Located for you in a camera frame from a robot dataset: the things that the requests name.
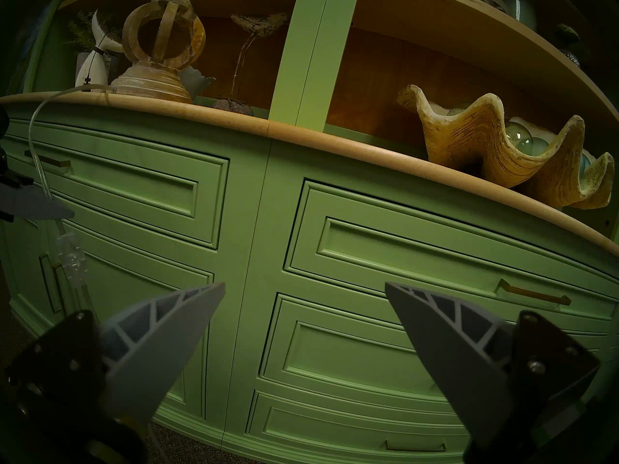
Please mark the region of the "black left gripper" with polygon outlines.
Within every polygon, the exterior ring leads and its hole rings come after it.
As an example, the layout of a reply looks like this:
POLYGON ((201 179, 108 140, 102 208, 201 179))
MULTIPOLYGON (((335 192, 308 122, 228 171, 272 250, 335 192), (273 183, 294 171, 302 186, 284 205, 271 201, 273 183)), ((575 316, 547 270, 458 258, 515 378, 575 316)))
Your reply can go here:
MULTIPOLYGON (((4 138, 10 119, 1 108, 1 139, 4 138)), ((74 211, 59 200, 48 198, 42 189, 32 186, 34 180, 9 169, 7 155, 1 147, 1 220, 13 221, 15 217, 29 220, 60 220, 74 218, 74 211)))

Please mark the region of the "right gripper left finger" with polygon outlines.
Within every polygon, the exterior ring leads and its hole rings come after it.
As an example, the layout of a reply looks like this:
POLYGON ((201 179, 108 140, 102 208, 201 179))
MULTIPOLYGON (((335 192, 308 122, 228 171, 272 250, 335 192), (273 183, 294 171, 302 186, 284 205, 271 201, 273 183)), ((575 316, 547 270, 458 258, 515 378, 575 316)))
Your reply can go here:
POLYGON ((225 283, 133 304, 104 323, 76 311, 5 370, 18 416, 65 449, 144 449, 152 420, 225 296, 225 283))

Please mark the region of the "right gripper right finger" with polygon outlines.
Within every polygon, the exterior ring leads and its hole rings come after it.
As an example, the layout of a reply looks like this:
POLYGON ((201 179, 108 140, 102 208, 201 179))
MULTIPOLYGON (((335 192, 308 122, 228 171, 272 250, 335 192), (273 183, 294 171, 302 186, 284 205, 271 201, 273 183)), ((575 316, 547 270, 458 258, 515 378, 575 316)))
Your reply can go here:
POLYGON ((539 313, 522 311, 512 324, 400 283, 386 283, 386 297, 468 431, 468 449, 539 449, 584 410, 600 360, 539 313))

